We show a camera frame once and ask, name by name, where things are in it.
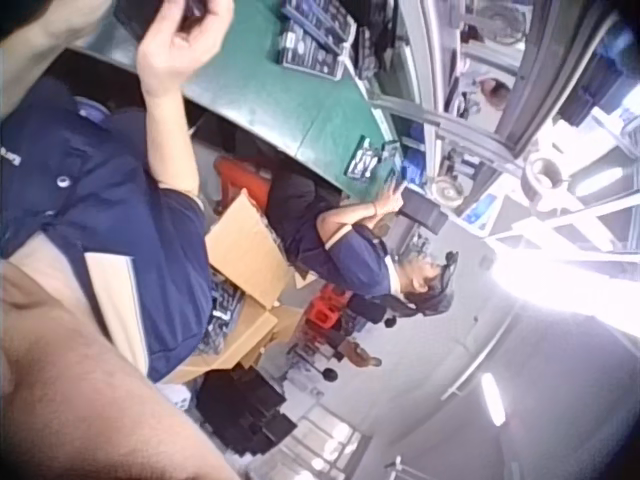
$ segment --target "green workbench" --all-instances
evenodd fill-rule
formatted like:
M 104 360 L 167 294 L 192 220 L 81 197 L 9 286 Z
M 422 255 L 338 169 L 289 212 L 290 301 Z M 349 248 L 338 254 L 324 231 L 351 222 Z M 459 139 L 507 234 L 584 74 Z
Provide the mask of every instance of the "green workbench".
M 368 102 L 345 69 L 332 82 L 277 63 L 282 32 L 279 0 L 236 0 L 222 51 L 184 87 L 185 96 L 272 144 L 340 187 L 368 199 L 389 167 L 369 182 L 344 176 L 361 135 L 380 145 L 383 134 Z M 136 43 L 112 17 L 82 48 L 129 70 Z

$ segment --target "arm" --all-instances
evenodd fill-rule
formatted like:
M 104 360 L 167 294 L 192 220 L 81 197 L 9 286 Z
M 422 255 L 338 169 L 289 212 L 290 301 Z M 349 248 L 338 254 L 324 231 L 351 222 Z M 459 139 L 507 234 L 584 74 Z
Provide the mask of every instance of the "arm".
M 2 51 L 2 102 L 0 118 L 18 106 L 33 84 L 64 50 L 34 26 L 13 33 L 0 43 Z
M 3 383 L 0 453 L 24 478 L 237 480 L 92 319 L 75 317 L 17 267 L 0 269 L 2 372 L 13 378 Z
M 393 184 L 386 185 L 375 202 L 349 205 L 322 213 L 316 220 L 320 238 L 325 245 L 335 243 L 354 223 L 373 229 L 382 217 L 400 210 L 404 188 L 404 185 L 397 189 Z
M 145 100 L 151 174 L 161 187 L 197 197 L 200 177 L 180 90 L 167 97 Z
M 98 24 L 112 0 L 52 0 L 46 12 L 0 43 L 0 118 L 18 106 L 56 57 Z
M 318 216 L 316 228 L 320 234 L 322 242 L 327 244 L 334 239 L 337 233 L 346 233 L 354 223 L 363 221 L 366 218 L 376 217 L 378 211 L 373 203 L 361 203 L 346 207 L 334 208 Z
M 138 49 L 138 74 L 147 104 L 149 167 L 161 187 L 198 195 L 200 179 L 181 87 L 221 48 L 233 0 L 207 0 L 207 13 L 189 32 L 180 24 L 185 0 L 165 0 Z

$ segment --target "electronic component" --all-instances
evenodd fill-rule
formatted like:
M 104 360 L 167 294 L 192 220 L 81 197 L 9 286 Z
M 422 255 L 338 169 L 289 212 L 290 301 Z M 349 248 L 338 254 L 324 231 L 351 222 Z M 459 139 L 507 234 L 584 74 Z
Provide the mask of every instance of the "electronic component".
M 333 28 L 325 23 L 313 7 L 312 0 L 285 0 L 282 12 L 296 24 L 301 26 L 313 39 L 318 42 L 328 52 L 340 55 L 342 53 L 342 43 Z
M 338 55 L 324 50 L 304 29 L 289 22 L 282 36 L 280 64 L 331 80 L 340 80 L 344 64 Z

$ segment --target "brown cardboard box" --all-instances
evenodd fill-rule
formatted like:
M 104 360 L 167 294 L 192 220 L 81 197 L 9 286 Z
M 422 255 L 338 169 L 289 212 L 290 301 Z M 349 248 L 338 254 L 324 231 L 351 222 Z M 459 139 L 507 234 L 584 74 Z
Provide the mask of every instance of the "brown cardboard box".
M 192 355 L 165 383 L 184 383 L 209 370 L 230 369 L 245 357 L 245 361 L 255 361 L 268 343 L 286 341 L 293 335 L 302 312 L 290 307 L 272 309 L 293 269 L 264 222 L 243 192 L 205 238 L 211 265 L 247 296 L 223 352 Z

